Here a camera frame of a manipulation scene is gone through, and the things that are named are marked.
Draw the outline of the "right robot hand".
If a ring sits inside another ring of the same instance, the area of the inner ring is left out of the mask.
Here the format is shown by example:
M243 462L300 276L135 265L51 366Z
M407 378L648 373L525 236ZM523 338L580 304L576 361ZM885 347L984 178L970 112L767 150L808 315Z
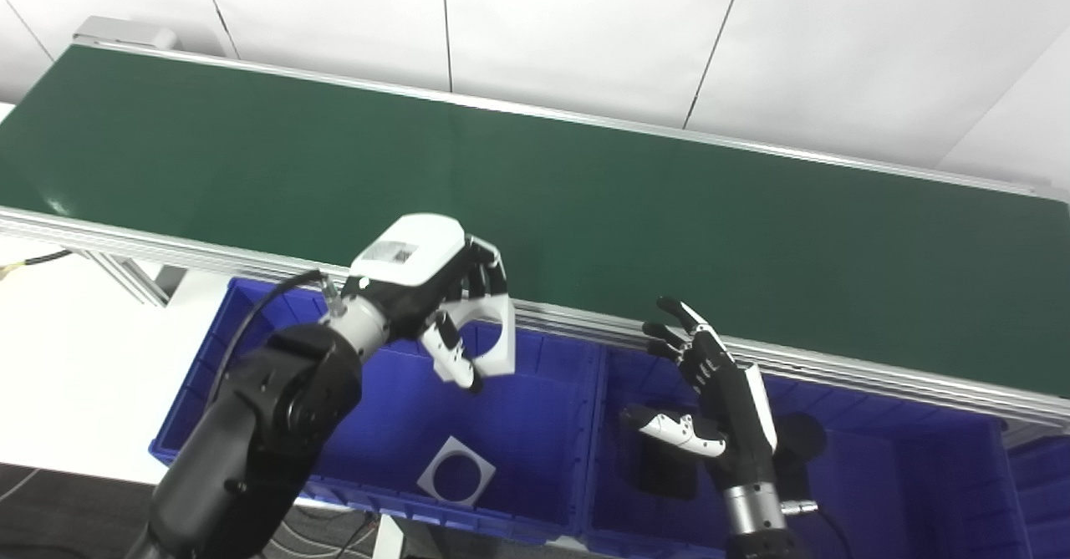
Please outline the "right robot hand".
M759 366L737 360L710 323L676 297L658 297L656 305L679 320L684 334L643 323L647 353L679 369L698 395L698 409L684 414L631 404L620 411L623 423L702 460L720 493L771 485L778 434Z

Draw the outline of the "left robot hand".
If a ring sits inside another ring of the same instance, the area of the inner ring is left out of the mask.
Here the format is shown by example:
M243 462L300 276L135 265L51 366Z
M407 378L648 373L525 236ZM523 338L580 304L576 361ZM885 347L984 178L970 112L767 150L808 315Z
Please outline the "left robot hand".
M406 214L361 251L324 324L362 358L394 341L417 342L441 379L471 393L516 371L502 254L443 214Z

